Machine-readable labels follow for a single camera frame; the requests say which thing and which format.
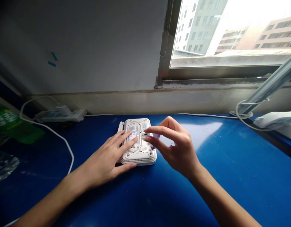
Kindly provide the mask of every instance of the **hand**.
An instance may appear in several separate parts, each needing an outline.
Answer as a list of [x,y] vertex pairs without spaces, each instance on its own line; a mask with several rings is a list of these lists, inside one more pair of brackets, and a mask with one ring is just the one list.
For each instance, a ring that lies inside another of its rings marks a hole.
[[136,167],[136,164],[133,162],[115,167],[115,163],[122,154],[138,140],[138,137],[136,137],[118,148],[132,134],[132,131],[123,133],[124,130],[110,137],[81,166],[68,175],[72,179],[71,182],[76,185],[76,189],[79,188],[80,194],[113,180],[118,175]]
[[172,117],[167,117],[159,126],[151,126],[145,130],[146,133],[163,135],[174,141],[175,146],[167,147],[155,137],[146,137],[144,141],[154,145],[162,154],[170,166],[180,172],[188,179],[195,174],[201,166],[190,133],[185,130]]

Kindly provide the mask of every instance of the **window glass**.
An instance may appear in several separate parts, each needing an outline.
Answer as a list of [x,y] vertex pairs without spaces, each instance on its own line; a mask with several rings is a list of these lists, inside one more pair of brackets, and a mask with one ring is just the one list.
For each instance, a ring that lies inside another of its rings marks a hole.
[[195,54],[173,53],[170,67],[282,64],[291,56],[291,0],[182,0],[176,31],[174,49]]

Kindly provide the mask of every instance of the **blue table surface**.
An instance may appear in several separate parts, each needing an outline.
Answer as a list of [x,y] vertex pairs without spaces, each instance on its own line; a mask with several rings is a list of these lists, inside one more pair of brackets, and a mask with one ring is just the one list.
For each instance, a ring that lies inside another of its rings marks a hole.
[[[120,121],[166,115],[85,117],[59,130],[81,165],[117,132]],[[173,116],[192,137],[200,162],[227,192],[263,226],[291,226],[291,158],[234,119]],[[171,141],[160,137],[170,145]],[[67,174],[71,158],[63,140],[49,131],[33,145],[14,140],[0,147],[20,157],[0,183],[0,226],[20,217]],[[198,192],[157,152],[152,166],[138,166],[73,202],[54,226],[219,226]]]

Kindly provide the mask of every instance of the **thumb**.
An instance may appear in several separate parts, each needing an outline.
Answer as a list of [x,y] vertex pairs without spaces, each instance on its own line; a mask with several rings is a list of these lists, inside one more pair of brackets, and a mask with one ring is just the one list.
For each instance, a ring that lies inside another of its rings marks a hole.
[[152,144],[162,154],[170,150],[170,148],[168,146],[166,146],[163,142],[161,142],[159,139],[157,139],[155,137],[147,136],[143,140]]
[[130,163],[126,163],[122,166],[114,167],[113,172],[115,174],[115,177],[117,177],[120,174],[128,172],[130,169],[135,168],[135,167],[136,167],[136,163],[130,162]]

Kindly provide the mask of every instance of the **power strip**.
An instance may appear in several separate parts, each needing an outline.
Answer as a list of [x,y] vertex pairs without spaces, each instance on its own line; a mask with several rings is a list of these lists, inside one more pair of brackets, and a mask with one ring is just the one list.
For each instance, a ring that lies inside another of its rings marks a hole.
[[85,109],[71,110],[70,115],[63,115],[59,110],[41,111],[36,115],[39,123],[43,122],[65,122],[65,121],[82,121],[87,114]]
[[130,147],[121,157],[120,162],[126,164],[134,162],[138,166],[152,165],[156,162],[156,149],[151,149],[151,144],[142,138],[153,136],[152,133],[145,133],[144,130],[151,126],[150,120],[147,118],[128,119],[124,123],[120,122],[118,131],[125,129],[125,132],[133,130],[132,134],[126,138],[122,145],[131,141],[135,137],[139,137],[138,141]]

